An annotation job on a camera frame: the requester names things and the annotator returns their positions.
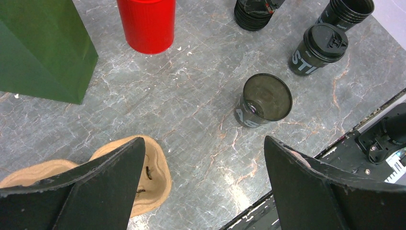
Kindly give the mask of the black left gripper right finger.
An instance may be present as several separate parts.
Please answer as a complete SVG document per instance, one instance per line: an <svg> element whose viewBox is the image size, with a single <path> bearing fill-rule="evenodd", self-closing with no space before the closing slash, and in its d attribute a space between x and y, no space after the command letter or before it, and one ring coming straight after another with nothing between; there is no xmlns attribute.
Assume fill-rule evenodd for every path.
<svg viewBox="0 0 406 230"><path fill-rule="evenodd" d="M405 229L404 185L352 174L271 136L264 156L282 229Z"/></svg>

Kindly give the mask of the red cup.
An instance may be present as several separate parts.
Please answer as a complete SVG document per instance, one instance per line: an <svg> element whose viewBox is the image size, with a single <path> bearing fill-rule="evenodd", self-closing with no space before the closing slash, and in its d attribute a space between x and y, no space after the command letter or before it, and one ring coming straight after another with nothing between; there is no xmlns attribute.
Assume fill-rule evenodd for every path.
<svg viewBox="0 0 406 230"><path fill-rule="evenodd" d="M175 0L118 0L129 46L143 54L159 54L174 41Z"/></svg>

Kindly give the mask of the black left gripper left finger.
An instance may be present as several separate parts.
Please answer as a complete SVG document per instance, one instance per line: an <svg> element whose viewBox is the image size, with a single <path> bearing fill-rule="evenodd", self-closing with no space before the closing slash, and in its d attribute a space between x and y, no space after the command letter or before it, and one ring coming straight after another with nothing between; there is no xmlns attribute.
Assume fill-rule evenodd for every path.
<svg viewBox="0 0 406 230"><path fill-rule="evenodd" d="M33 185L1 189L1 229L125 230L145 152L143 138L134 138Z"/></svg>

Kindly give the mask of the black coffee lid stack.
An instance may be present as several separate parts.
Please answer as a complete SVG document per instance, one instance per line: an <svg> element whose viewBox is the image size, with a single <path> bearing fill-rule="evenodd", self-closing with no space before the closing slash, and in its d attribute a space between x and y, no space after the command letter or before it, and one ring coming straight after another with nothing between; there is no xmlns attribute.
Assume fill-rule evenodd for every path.
<svg viewBox="0 0 406 230"><path fill-rule="evenodd" d="M283 0L237 0L234 8L236 23L247 31L263 29Z"/></svg>

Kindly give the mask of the green paper bag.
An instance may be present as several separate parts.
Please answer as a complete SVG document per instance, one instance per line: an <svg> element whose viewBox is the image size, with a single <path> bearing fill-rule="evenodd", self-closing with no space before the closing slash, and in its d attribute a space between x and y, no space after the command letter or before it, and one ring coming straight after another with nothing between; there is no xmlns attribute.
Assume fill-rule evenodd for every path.
<svg viewBox="0 0 406 230"><path fill-rule="evenodd" d="M1 91L81 104L97 61L73 1L1 1Z"/></svg>

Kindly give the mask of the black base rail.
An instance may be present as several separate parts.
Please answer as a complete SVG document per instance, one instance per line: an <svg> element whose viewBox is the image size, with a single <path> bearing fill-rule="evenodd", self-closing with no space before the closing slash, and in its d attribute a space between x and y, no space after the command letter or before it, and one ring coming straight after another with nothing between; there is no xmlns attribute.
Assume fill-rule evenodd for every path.
<svg viewBox="0 0 406 230"><path fill-rule="evenodd" d="M406 92L313 158L355 175L406 186ZM224 229L282 230L272 190Z"/></svg>

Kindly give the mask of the black coffee cup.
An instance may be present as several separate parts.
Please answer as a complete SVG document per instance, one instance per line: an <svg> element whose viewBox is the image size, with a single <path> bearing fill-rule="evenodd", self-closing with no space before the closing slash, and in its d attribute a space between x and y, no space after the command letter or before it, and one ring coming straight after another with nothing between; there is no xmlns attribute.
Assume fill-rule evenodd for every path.
<svg viewBox="0 0 406 230"><path fill-rule="evenodd" d="M327 64L328 62L320 59L303 42L299 44L289 59L290 70L299 76L311 75Z"/></svg>
<svg viewBox="0 0 406 230"><path fill-rule="evenodd" d="M328 23L346 32L374 11L372 0L330 0L316 24Z"/></svg>
<svg viewBox="0 0 406 230"><path fill-rule="evenodd" d="M259 73L245 82L234 116L243 127L257 128L284 119L292 106L288 86L272 74Z"/></svg>

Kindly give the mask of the brown cardboard cup carrier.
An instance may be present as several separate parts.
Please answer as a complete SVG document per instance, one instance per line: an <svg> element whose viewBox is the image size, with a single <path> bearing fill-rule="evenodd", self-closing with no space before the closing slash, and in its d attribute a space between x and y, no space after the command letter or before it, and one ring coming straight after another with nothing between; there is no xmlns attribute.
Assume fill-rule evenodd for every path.
<svg viewBox="0 0 406 230"><path fill-rule="evenodd" d="M101 157L134 138L144 139L146 152L130 218L154 210L162 205L170 194L172 179L161 146L150 136L129 136L100 147L90 158L92 161ZM0 187L30 186L37 181L64 173L77 166L79 166L77 163L64 159L45 161L11 173L0 182Z"/></svg>

